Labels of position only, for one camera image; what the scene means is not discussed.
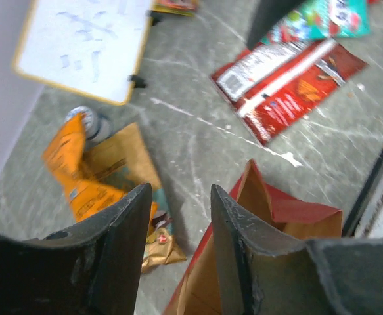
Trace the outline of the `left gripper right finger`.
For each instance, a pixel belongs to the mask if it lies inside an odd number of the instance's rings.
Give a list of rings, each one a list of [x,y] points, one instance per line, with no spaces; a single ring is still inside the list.
[[[222,187],[211,216],[224,314],[383,314],[383,238],[299,240]]]

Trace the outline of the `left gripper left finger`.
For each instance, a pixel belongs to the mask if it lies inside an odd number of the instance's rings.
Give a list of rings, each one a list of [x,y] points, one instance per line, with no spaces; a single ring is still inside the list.
[[[141,261],[117,202],[43,239],[0,235],[0,314],[132,314]]]

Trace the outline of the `red brown paper bag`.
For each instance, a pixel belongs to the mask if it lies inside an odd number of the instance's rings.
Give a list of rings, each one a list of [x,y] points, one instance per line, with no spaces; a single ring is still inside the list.
[[[166,314],[331,314],[310,238],[338,237],[341,210],[264,182],[254,160],[226,193],[212,188],[212,223]]]

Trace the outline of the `orange kettle chips bag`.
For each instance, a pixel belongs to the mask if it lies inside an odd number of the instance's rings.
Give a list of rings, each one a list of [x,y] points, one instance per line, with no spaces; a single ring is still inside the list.
[[[151,161],[138,124],[131,123],[87,149],[81,116],[68,120],[44,151],[42,159],[62,186],[76,221],[115,204],[134,187],[149,183],[153,190],[150,215],[162,209],[162,183]]]

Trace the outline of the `brown teal chips bag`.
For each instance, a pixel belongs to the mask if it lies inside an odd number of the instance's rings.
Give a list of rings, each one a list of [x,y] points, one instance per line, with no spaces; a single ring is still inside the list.
[[[185,261],[162,182],[136,123],[86,151],[83,162],[98,183],[123,194],[117,204],[127,207],[124,228],[143,272]]]

